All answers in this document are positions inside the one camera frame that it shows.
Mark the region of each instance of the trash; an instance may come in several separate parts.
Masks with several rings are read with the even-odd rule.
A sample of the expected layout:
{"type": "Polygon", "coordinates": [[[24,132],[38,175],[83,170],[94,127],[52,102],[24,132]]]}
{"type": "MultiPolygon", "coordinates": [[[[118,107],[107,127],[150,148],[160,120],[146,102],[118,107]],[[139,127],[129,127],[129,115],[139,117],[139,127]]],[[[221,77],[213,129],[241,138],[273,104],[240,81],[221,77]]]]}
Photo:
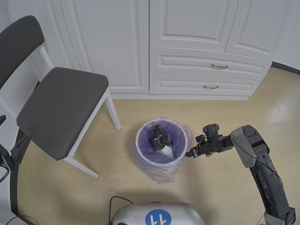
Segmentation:
{"type": "Polygon", "coordinates": [[[174,159],[172,140],[160,125],[155,125],[152,130],[152,137],[149,139],[151,148],[166,158],[174,159]]]}
{"type": "Polygon", "coordinates": [[[141,126],[130,148],[137,165],[158,184],[166,184],[175,181],[176,173],[184,162],[185,153],[193,140],[193,132],[189,127],[167,118],[157,118],[141,126]],[[156,125],[160,125],[171,139],[172,146],[164,148],[172,149],[173,159],[158,154],[151,148],[149,138],[152,137],[156,125]]]}

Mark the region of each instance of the chair frame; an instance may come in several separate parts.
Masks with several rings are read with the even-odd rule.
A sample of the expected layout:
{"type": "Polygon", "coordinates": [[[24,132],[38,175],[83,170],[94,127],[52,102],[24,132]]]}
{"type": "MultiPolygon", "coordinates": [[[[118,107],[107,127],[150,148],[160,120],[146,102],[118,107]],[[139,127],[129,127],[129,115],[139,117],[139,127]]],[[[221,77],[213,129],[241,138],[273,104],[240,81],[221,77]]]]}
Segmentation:
{"type": "MultiPolygon", "coordinates": [[[[47,68],[49,69],[49,71],[51,69],[54,68],[54,65],[49,57],[49,55],[47,54],[47,51],[44,47],[44,45],[40,45],[39,48],[40,50],[40,53],[47,65],[47,68]]],[[[111,95],[110,95],[110,92],[109,92],[109,89],[107,88],[106,91],[104,92],[103,96],[101,97],[101,99],[99,100],[98,104],[96,105],[94,111],[92,112],[92,114],[90,115],[90,117],[88,118],[88,120],[86,121],[84,127],[82,128],[76,142],[74,143],[73,147],[71,148],[68,156],[66,158],[64,158],[64,160],[70,164],[72,164],[73,166],[79,168],[80,170],[86,172],[87,174],[95,177],[95,178],[98,178],[99,174],[93,172],[92,170],[90,170],[89,168],[85,167],[84,165],[82,165],[81,163],[79,163],[78,161],[76,161],[74,158],[73,158],[73,155],[75,154],[76,152],[76,149],[78,148],[84,134],[86,133],[86,131],[88,130],[88,127],[90,126],[91,122],[93,121],[94,117],[96,116],[97,112],[99,111],[101,105],[104,103],[106,103],[107,105],[107,108],[108,108],[108,111],[110,113],[110,116],[112,118],[112,121],[115,125],[115,128],[120,131],[121,130],[121,125],[120,125],[120,122],[119,122],[119,119],[118,119],[118,116],[117,116],[117,113],[115,111],[115,107],[114,107],[114,104],[113,104],[113,100],[111,98],[111,95]]]]}

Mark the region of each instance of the white crumpled packaging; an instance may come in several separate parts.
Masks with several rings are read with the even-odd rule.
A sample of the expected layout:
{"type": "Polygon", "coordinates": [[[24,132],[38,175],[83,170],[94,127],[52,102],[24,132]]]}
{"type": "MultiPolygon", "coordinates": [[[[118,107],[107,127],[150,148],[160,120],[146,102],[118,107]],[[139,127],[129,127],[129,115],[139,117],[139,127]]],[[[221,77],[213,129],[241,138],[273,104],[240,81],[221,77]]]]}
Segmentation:
{"type": "Polygon", "coordinates": [[[193,132],[188,126],[167,118],[157,118],[141,126],[130,148],[137,165],[158,184],[166,184],[175,181],[193,140],[193,132]],[[152,137],[153,127],[158,124],[172,140],[173,160],[151,148],[149,138],[152,137]]]}

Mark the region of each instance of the black crumpled plastic bag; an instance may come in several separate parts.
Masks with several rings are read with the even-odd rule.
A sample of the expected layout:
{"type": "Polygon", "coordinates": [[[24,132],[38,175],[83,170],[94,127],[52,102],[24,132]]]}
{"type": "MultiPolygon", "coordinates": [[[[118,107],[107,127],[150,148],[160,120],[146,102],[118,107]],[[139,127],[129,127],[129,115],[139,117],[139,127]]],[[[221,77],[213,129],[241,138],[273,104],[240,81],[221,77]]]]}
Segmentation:
{"type": "Polygon", "coordinates": [[[161,150],[165,146],[172,146],[172,140],[160,125],[155,125],[152,133],[153,136],[149,139],[149,142],[151,143],[151,148],[154,151],[161,150]]]}

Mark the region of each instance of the metal handle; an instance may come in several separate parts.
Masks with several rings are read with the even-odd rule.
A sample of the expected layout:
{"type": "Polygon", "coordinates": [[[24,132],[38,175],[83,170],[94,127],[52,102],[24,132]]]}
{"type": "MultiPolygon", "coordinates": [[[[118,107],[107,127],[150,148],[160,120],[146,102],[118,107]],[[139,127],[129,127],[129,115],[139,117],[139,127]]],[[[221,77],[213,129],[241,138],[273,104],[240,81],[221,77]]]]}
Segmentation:
{"type": "Polygon", "coordinates": [[[212,87],[207,87],[207,86],[205,86],[205,85],[204,85],[203,87],[204,87],[204,88],[209,88],[209,89],[217,89],[217,88],[219,88],[219,86],[216,86],[216,87],[213,87],[213,88],[212,88],[212,87]]]}
{"type": "Polygon", "coordinates": [[[218,65],[214,65],[213,63],[212,63],[212,66],[215,67],[215,68],[228,68],[228,65],[226,65],[226,66],[218,66],[218,65]]]}

